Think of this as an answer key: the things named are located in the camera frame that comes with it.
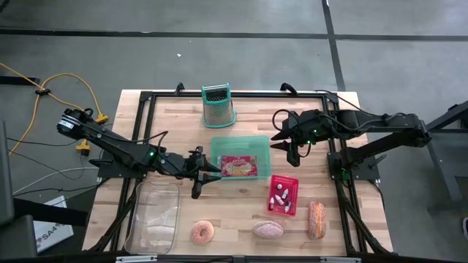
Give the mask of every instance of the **pink frosted donut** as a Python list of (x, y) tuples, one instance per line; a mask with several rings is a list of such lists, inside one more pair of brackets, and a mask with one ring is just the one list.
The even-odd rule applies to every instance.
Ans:
[(214, 236), (213, 225), (208, 221), (198, 221), (190, 231), (190, 240), (195, 245), (206, 245)]

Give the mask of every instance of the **teal plastic bin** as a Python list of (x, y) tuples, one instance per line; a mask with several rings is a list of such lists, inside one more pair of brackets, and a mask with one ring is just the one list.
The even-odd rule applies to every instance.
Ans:
[(257, 176), (224, 177), (222, 180), (266, 179), (271, 175), (270, 139), (266, 136), (213, 137), (211, 139), (211, 163), (222, 169), (223, 156), (255, 156)]

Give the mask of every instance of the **cheese grater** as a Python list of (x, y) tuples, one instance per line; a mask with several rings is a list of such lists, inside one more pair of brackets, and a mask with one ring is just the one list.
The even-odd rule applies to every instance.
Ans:
[(203, 122), (208, 128), (223, 128), (235, 123), (235, 110), (229, 83), (203, 86)]

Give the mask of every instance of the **gray floor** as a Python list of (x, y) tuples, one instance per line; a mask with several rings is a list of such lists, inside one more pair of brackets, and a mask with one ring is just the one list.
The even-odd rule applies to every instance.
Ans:
[[(462, 0), (329, 0), (329, 4), (337, 34), (468, 34), (468, 2)], [(320, 0), (17, 0), (0, 13), (0, 26), (326, 33), (323, 18)], [(468, 98), (466, 42), (338, 41), (337, 45), (346, 89), (358, 92), (365, 110), (416, 113), (429, 122)], [(93, 86), (101, 108), (111, 118), (123, 88), (175, 88), (178, 82), (199, 88), (229, 82), (238, 89), (276, 90), (281, 83), (289, 82), (298, 90), (336, 91), (327, 40), (0, 35), (0, 62), (42, 79), (60, 72), (82, 76)], [(0, 73), (10, 75), (3, 69)], [(62, 99), (93, 106), (88, 91), (76, 80), (60, 79), (50, 88)], [(0, 87), (0, 112), (11, 137), (19, 138), (23, 133), (33, 104), (32, 88)], [(44, 98), (27, 140), (69, 142), (55, 128), (64, 108)], [(22, 145), (18, 152), (56, 169), (81, 166), (73, 146)], [(15, 189), (53, 172), (19, 156), (10, 160)], [(428, 151), (392, 150), (379, 167), (395, 251), (405, 256), (468, 261), (468, 240), (461, 233), (461, 217), (467, 214), (430, 216), (426, 212), (428, 205), (448, 198)], [(31, 189), (90, 186), (95, 179), (94, 171), (87, 171), (76, 181), (55, 176)], [(49, 191), (25, 198), (44, 202), (57, 195)]]

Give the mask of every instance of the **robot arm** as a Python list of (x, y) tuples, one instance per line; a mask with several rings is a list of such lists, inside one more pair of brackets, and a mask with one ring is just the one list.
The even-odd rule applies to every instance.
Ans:
[(142, 140), (127, 140), (99, 125), (91, 115), (92, 113), (88, 114), (81, 110), (66, 109), (57, 124), (57, 130), (75, 140), (87, 139), (112, 155), (112, 160), (92, 162), (97, 166), (115, 162), (132, 171), (142, 173), (156, 171), (161, 175), (170, 175), (177, 179), (188, 178), (194, 181), (192, 188), (194, 199), (200, 196), (204, 184), (220, 179), (218, 176), (200, 174), (200, 171), (221, 172), (207, 161), (201, 146), (190, 151), (190, 157), (185, 159), (177, 153), (167, 152), (167, 149), (160, 145), (137, 144)]
[(282, 121), (279, 133), (271, 139), (291, 139), (291, 142), (283, 141), (271, 147), (287, 151), (287, 161), (294, 167), (301, 164), (302, 156), (298, 153), (298, 147), (310, 147), (311, 144), (325, 140), (349, 140), (366, 132), (393, 132), (390, 136), (360, 148), (341, 150), (341, 166), (348, 168), (356, 162), (398, 146), (423, 147), (431, 139), (424, 123), (414, 114), (369, 115), (357, 110), (331, 110), (327, 114), (319, 110), (308, 110), (298, 115), (293, 111), (280, 111), (288, 112), (288, 118)]

